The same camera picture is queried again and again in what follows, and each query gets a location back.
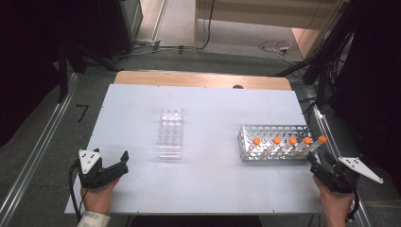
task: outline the white table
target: white table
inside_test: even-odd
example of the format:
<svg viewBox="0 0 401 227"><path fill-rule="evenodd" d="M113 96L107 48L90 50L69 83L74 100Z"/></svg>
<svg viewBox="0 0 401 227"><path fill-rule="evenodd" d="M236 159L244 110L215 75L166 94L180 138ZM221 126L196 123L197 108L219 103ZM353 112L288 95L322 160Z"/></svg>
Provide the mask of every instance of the white table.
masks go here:
<svg viewBox="0 0 401 227"><path fill-rule="evenodd" d="M183 108L183 158L157 155L161 108ZM112 84L89 150L103 166L124 150L129 173L113 192L111 213L236 215L320 213L306 160L244 163L241 125L305 125L292 91ZM75 182L79 195L79 182ZM74 214L71 200L65 213Z"/></svg>

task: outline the wire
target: wire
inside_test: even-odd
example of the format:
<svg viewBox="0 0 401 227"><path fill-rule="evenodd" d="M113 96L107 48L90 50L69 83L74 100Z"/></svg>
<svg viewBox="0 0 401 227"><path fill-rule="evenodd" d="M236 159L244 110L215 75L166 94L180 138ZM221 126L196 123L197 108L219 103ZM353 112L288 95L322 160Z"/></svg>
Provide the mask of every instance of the wire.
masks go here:
<svg viewBox="0 0 401 227"><path fill-rule="evenodd" d="M212 7L210 9L209 24L207 26L207 40L206 40L206 43L203 45L203 47L194 48L193 46L185 46L185 45L159 45L159 46L154 46L154 47L155 48L164 48L165 50L170 49L170 50L192 50L192 51L203 50L204 48L206 48L206 46L209 44L209 41L210 41L210 26L212 25L212 16L213 16L214 8L215 8L215 2L216 2L216 0L213 0ZM155 50L155 51L144 53L144 54L151 54L151 53L156 53L156 52L160 52L160 51Z"/></svg>
<svg viewBox="0 0 401 227"><path fill-rule="evenodd" d="M79 213L80 213L80 208L82 207L82 204L83 204L83 200L85 200L86 194L88 193L89 188L91 187L91 184L92 184L92 179L91 179L91 181L89 182L89 185L88 185L88 187L87 187L86 190L85 190L85 193L83 194L82 200L80 201L80 204L79 204Z"/></svg>
<svg viewBox="0 0 401 227"><path fill-rule="evenodd" d="M79 222L80 219L81 219L81 215L80 215L80 211L78 210L77 200L76 200L76 197L75 197L74 186L73 186L73 172L74 172L74 169L75 169L76 167L78 167L78 165L79 165L79 159L77 159L77 160L73 163L73 165L70 167L70 171L69 171L69 174L68 174L68 187L69 187L69 189L70 189L71 201L73 202L74 210L75 210L75 212L76 212L77 220L78 220L78 222Z"/></svg>
<svg viewBox="0 0 401 227"><path fill-rule="evenodd" d="M206 44L204 44L204 46L203 47L201 47L201 48L197 48L198 50L203 50L208 44L209 44L209 41L210 41L210 25L212 24L212 15L213 15L213 9L215 8L215 0L213 0L213 2L212 2L212 7L210 8L210 16L209 16L209 25L208 25L208 27L207 27L207 40L206 40Z"/></svg>
<svg viewBox="0 0 401 227"><path fill-rule="evenodd" d="M298 45L301 43L301 40L302 40L302 38L303 38L303 36L304 36L305 31L308 30L309 27L310 27L310 26L313 24L313 22L315 21L316 14L318 13L319 8L321 7L322 1L323 1L323 0L321 0L321 1L319 2L318 8L315 10L315 14L314 14L313 17L312 17L312 21L309 23L309 25L308 25L308 26L304 29L304 31L302 32L300 41L298 42Z"/></svg>

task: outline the hand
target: hand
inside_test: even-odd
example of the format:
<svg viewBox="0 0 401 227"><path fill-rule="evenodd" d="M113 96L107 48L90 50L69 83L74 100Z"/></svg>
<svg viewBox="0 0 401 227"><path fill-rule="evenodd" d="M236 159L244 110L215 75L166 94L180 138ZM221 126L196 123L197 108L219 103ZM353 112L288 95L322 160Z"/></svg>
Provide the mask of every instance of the hand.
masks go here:
<svg viewBox="0 0 401 227"><path fill-rule="evenodd" d="M87 211L96 212L102 215L109 215L109 208L112 204L112 193L115 185L120 179L98 189L81 188L80 195L83 197L83 204Z"/></svg>
<svg viewBox="0 0 401 227"><path fill-rule="evenodd" d="M319 202L322 205L326 226L345 226L345 219L350 211L354 195L331 192L317 177L313 176L313 180L321 191Z"/></svg>

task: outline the gray floor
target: gray floor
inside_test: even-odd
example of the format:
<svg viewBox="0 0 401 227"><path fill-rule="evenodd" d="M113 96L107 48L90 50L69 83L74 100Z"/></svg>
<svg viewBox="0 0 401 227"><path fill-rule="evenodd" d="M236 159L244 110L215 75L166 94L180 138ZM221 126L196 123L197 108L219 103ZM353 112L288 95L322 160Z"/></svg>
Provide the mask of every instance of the gray floor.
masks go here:
<svg viewBox="0 0 401 227"><path fill-rule="evenodd" d="M163 29L165 31L171 30L166 29L166 25L163 26L162 23L161 32L158 36L162 40L162 44L185 44L184 41L183 43L174 43L180 40L175 39L174 36L168 36L169 38L167 38ZM288 34L284 37L274 36L277 34L279 33L270 32L272 37L264 37L266 39L262 40L293 39ZM238 52L232 52L231 46L227 50L227 48L223 48L224 46L218 45L216 35L213 37L215 38L211 39L210 49L205 49L202 52L187 51L179 54L176 50L170 50L154 54L133 55L113 60L111 63L115 64L117 68L126 70L168 70L251 76L274 75L288 67L288 62L277 58L274 53L243 47L245 45L241 42L243 37L237 41L232 41L239 46L239 50L247 50L247 54L244 52L242 55L238 54ZM260 56L259 53L257 56L253 55L252 53L255 51L261 51L264 56ZM132 54L146 52L148 50L140 49ZM298 61L299 55L296 53L295 46L293 54L292 60ZM78 150L86 148L103 98L109 84L113 83L116 75L115 72L110 72L92 61L88 61L88 65L89 67L85 74L78 75L78 86L72 100L48 144L40 164L36 169L32 169L32 171L35 171L34 175L13 213L9 226L75 226L77 224L75 217L64 214L64 208L69 198L68 188L65 187L68 170L77 158ZM300 70L300 72L287 76L291 82L292 89L300 99L306 97L305 87L300 82L300 75L304 71ZM10 186L18 177L30 152L40 138L48 119L57 105L58 95L59 88L57 87L29 116L11 141L0 148L0 197L2 199L8 194ZM89 105L86 115L80 122L78 120L81 118L83 110L77 107L77 104ZM301 105L304 110L308 107L308 103L301 103ZM328 106L325 106L325 109L326 117L335 135L339 150L343 155L357 155L358 151L354 145L356 140L353 132L341 119L332 113ZM319 131L317 122L313 120L313 117L309 124L312 131ZM371 168L385 182L384 184L378 184L366 178L359 180L358 191L365 204L372 226L401 226L401 218L399 217L399 212L401 211L400 195L393 186L391 177L380 167L371 166ZM310 218L310 215L260 217L263 226L306 226ZM125 226L127 219L127 216L113 215L110 226Z"/></svg>

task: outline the orange-capped test tube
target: orange-capped test tube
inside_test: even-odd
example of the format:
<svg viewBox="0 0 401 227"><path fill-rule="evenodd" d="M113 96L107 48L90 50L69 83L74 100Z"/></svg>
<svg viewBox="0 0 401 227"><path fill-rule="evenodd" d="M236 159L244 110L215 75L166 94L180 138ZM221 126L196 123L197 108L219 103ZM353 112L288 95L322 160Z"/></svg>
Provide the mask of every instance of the orange-capped test tube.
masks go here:
<svg viewBox="0 0 401 227"><path fill-rule="evenodd" d="M254 150L254 148L259 146L259 144L260 144L260 138L259 137L254 137L254 139L252 140L252 143L248 147L248 152L251 153Z"/></svg>
<svg viewBox="0 0 401 227"><path fill-rule="evenodd" d="M291 149L297 143L297 139L293 136L289 137L287 143L281 148L281 150L287 151Z"/></svg>
<svg viewBox="0 0 401 227"><path fill-rule="evenodd" d="M320 145L325 144L327 142L327 138L324 135L319 136L318 140L315 141L315 143L313 143L311 146L309 146L309 148L307 148L306 150L308 151L312 151L317 149Z"/></svg>
<svg viewBox="0 0 401 227"><path fill-rule="evenodd" d="M280 143L281 143L281 138L278 136L274 137L271 145L265 151L270 152L270 151L275 150Z"/></svg>
<svg viewBox="0 0 401 227"><path fill-rule="evenodd" d="M296 150L305 150L306 147L309 146L311 143L312 143L312 139L306 136L295 149Z"/></svg>

